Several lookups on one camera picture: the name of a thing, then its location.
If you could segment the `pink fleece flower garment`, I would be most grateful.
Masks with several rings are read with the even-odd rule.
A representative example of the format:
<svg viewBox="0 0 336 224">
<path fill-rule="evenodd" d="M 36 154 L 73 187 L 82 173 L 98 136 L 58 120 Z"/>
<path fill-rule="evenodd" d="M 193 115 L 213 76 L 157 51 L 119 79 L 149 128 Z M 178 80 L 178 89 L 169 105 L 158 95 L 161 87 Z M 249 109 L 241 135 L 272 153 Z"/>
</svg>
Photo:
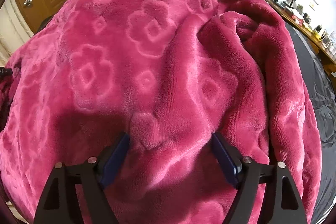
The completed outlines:
<svg viewBox="0 0 336 224">
<path fill-rule="evenodd" d="M 219 131 L 283 161 L 311 219 L 317 122 L 284 21 L 264 0 L 67 0 L 1 80 L 1 180 L 32 221 L 56 162 L 130 134 L 106 196 L 121 223 L 221 223 L 235 191 L 210 153 Z"/>
</svg>

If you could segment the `black storage bag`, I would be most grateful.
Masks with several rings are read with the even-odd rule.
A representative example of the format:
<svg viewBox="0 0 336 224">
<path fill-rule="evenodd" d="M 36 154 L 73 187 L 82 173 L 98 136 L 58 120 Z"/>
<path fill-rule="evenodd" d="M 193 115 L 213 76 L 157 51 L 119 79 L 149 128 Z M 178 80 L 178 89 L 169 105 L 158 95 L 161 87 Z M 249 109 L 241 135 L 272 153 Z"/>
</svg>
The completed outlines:
<svg viewBox="0 0 336 224">
<path fill-rule="evenodd" d="M 322 148 L 322 173 L 311 223 L 323 223 L 335 206 L 335 92 L 309 40 L 286 24 L 312 102 Z"/>
</svg>

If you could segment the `cream striped curtain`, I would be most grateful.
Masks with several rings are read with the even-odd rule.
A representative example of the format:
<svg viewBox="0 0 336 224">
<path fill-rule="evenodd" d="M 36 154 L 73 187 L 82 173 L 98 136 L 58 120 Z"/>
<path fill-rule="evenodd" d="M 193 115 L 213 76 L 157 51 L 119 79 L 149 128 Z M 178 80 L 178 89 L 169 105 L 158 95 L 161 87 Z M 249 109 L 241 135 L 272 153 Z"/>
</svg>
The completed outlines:
<svg viewBox="0 0 336 224">
<path fill-rule="evenodd" d="M 15 0 L 5 0 L 0 12 L 0 62 L 5 66 L 10 56 L 34 33 L 24 20 Z"/>
</svg>

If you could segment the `silver door knob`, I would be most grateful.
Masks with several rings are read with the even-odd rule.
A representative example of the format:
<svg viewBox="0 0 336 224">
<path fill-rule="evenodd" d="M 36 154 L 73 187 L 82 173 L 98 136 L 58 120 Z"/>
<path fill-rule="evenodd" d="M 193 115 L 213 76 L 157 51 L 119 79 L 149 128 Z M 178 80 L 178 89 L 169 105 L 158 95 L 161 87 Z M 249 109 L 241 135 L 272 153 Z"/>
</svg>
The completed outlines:
<svg viewBox="0 0 336 224">
<path fill-rule="evenodd" d="M 31 7 L 32 5 L 33 5 L 33 0 L 25 0 L 23 3 L 24 8 Z"/>
</svg>

